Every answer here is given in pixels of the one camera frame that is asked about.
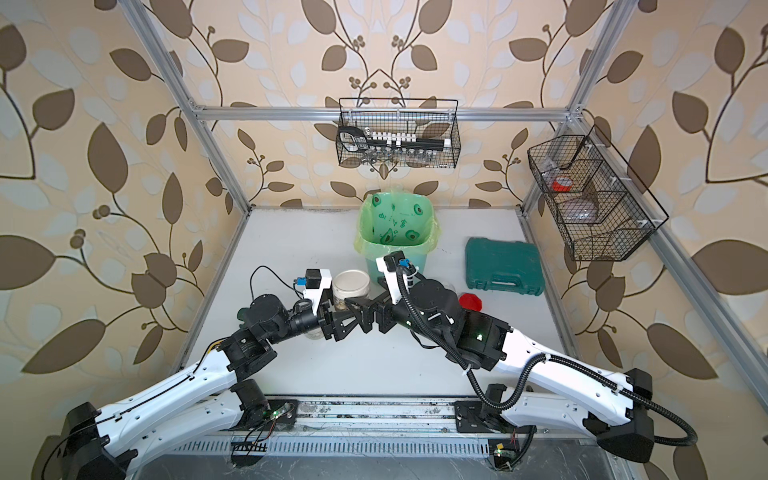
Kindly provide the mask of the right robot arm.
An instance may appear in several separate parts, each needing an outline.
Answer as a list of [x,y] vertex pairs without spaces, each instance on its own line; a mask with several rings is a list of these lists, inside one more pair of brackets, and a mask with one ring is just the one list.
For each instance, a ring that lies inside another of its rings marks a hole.
[[492,427],[552,425],[595,437],[620,458],[645,463],[654,449],[654,425],[645,401],[649,375],[603,373],[540,345],[508,323],[460,304],[436,280],[422,280],[408,293],[345,301],[362,327],[381,332],[396,324],[458,364],[484,406]]

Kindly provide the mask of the red jar lid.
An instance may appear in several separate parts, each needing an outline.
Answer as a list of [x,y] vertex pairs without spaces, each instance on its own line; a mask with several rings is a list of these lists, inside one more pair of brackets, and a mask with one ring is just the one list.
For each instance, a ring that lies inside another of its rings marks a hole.
[[474,312],[481,312],[483,309],[482,300],[475,294],[463,293],[459,297],[459,304],[462,308]]

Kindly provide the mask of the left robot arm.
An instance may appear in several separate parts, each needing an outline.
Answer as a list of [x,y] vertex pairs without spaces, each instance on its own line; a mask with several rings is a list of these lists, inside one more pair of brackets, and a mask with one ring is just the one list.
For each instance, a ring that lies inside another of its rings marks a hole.
[[209,433],[243,428],[253,448],[256,430],[271,428],[292,406],[271,406],[254,376],[277,356],[276,343],[319,330],[341,340],[365,324],[367,300],[337,308],[306,291],[291,309],[263,294],[239,310],[238,329],[214,341],[201,359],[127,399],[96,408],[83,403],[65,418],[61,436],[42,449],[37,479],[125,479],[142,465]]

